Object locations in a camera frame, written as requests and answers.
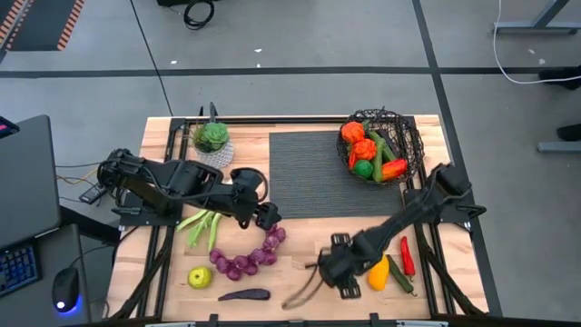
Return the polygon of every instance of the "black robotic arm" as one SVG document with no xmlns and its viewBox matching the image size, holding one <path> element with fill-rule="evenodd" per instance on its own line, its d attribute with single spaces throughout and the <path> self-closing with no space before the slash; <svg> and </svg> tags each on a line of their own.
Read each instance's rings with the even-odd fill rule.
<svg viewBox="0 0 581 327">
<path fill-rule="evenodd" d="M 99 183 L 110 189 L 127 190 L 143 199 L 144 210 L 165 216 L 184 203 L 233 216 L 241 228 L 248 228 L 252 218 L 264 230 L 281 220 L 272 203 L 260 203 L 268 192 L 268 181 L 253 168 L 231 171 L 231 183 L 209 165 L 192 160 L 158 163 L 133 156 L 118 149 L 99 165 Z M 259 199 L 256 189 L 265 184 Z"/>
</svg>

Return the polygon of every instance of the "black wire basket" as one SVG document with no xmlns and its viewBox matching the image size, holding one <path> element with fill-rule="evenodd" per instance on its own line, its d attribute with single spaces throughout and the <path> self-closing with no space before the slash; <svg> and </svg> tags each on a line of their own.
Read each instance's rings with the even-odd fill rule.
<svg viewBox="0 0 581 327">
<path fill-rule="evenodd" d="M 408 161 L 408 170 L 394 179 L 385 182 L 375 182 L 363 178 L 349 169 L 349 151 L 347 148 L 349 144 L 343 140 L 341 132 L 339 131 L 339 137 L 337 138 L 337 151 L 339 152 L 341 161 L 345 164 L 345 167 L 350 174 L 366 183 L 391 185 L 406 182 L 418 171 L 422 161 L 424 160 L 424 144 L 421 142 L 419 131 L 413 124 L 413 121 L 410 121 L 401 114 L 396 114 L 385 109 L 365 109 L 358 110 L 355 114 L 349 116 L 341 128 L 349 122 L 369 122 L 368 131 L 385 131 L 391 140 L 391 150 L 393 153 L 398 158 L 406 159 Z"/>
</svg>

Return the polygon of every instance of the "gray floor tile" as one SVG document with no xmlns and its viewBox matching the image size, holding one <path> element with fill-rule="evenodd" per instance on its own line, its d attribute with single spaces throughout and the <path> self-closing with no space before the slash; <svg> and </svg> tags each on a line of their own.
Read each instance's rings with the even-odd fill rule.
<svg viewBox="0 0 581 327">
<path fill-rule="evenodd" d="M 135 5 L 160 68 L 427 64 L 405 0 L 221 1 L 199 31 L 154 1 Z"/>
<path fill-rule="evenodd" d="M 581 320 L 581 156 L 540 154 L 581 122 L 581 93 L 502 76 L 444 76 L 503 313 Z"/>
<path fill-rule="evenodd" d="M 129 1 L 86 0 L 64 51 L 9 52 L 2 71 L 152 69 Z"/>
<path fill-rule="evenodd" d="M 0 79 L 0 98 L 2 115 L 10 120 L 49 115 L 58 164 L 99 162 L 117 148 L 138 154 L 147 117 L 168 115 L 155 77 Z M 57 172 L 81 177 L 90 171 L 91 167 L 85 167 Z M 76 199 L 88 187 L 59 182 L 59 193 Z M 108 196 L 98 208 L 63 203 L 105 223 L 118 219 L 108 210 L 113 205 Z"/>
<path fill-rule="evenodd" d="M 164 77 L 176 115 L 213 101 L 219 114 L 351 114 L 386 108 L 437 114 L 431 77 L 394 74 L 300 74 Z"/>
<path fill-rule="evenodd" d="M 497 20 L 496 0 L 422 0 L 429 34 L 441 67 L 493 67 L 492 28 Z M 546 0 L 503 1 L 501 21 L 532 20 Z M 577 21 L 581 2 L 572 1 L 556 21 Z M 581 35 L 499 35 L 497 51 L 503 66 L 581 64 Z"/>
</svg>

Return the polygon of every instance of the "gray mat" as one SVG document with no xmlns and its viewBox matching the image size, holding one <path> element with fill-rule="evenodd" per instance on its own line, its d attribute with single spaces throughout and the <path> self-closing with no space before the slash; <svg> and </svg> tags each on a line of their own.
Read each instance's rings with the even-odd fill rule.
<svg viewBox="0 0 581 327">
<path fill-rule="evenodd" d="M 399 185 L 367 184 L 347 172 L 338 132 L 271 133 L 271 202 L 282 218 L 391 215 Z"/>
</svg>

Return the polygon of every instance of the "wooden table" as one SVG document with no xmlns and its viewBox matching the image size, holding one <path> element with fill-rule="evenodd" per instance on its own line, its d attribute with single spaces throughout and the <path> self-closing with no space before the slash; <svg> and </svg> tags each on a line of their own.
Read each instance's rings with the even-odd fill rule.
<svg viewBox="0 0 581 327">
<path fill-rule="evenodd" d="M 436 115 L 415 116 L 425 145 L 427 171 L 439 163 L 447 163 L 448 150 L 440 121 Z M 171 118 L 149 118 L 140 156 L 163 161 Z M 339 124 L 231 124 L 229 131 L 234 143 L 235 155 L 231 165 L 224 169 L 227 175 L 232 168 L 254 167 L 269 176 L 269 134 L 281 132 L 338 130 Z M 180 141 L 176 141 L 177 155 Z M 196 159 L 189 148 L 188 159 Z M 186 206 L 183 216 L 191 216 L 197 209 Z M 332 233 L 350 233 L 382 223 L 388 217 L 343 217 L 319 219 L 285 219 L 280 222 L 287 230 L 288 238 L 277 249 L 278 261 L 271 267 L 260 267 L 256 276 L 244 276 L 239 282 L 231 282 L 224 275 L 215 273 L 212 286 L 206 290 L 193 290 L 186 283 L 188 271 L 199 265 L 213 267 L 208 261 L 207 235 L 201 237 L 199 246 L 190 249 L 186 234 L 175 235 L 171 267 L 167 284 L 163 320 L 207 321 L 211 313 L 218 313 L 221 321 L 280 321 L 280 320 L 368 320 L 371 312 L 380 319 L 423 319 L 429 317 L 426 290 L 419 266 L 419 254 L 413 227 L 395 237 L 386 251 L 396 262 L 401 262 L 399 240 L 406 235 L 414 257 L 417 275 L 414 287 L 418 297 L 405 294 L 389 277 L 386 289 L 372 291 L 365 279 L 359 277 L 362 296 L 358 300 L 341 300 L 337 289 L 323 285 L 317 295 L 306 305 L 289 311 L 281 309 L 281 303 L 307 281 L 310 271 L 301 269 L 302 263 L 314 262 L 319 249 L 329 246 Z M 481 310 L 487 310 L 480 275 L 468 233 L 454 224 L 441 224 L 439 233 L 446 264 L 450 275 L 468 298 Z M 147 245 L 151 227 L 141 227 L 120 245 L 117 251 L 113 276 L 107 301 L 111 313 L 116 312 L 129 297 L 143 275 Z M 222 219 L 218 230 L 217 248 L 229 257 L 248 254 L 258 247 L 263 231 L 258 228 L 242 230 L 233 219 Z M 444 311 L 444 301 L 437 275 L 432 271 L 438 307 Z M 158 282 L 152 283 L 147 315 L 153 314 Z M 227 293 L 247 288 L 261 287 L 271 291 L 267 302 L 230 301 L 217 302 Z"/>
</svg>

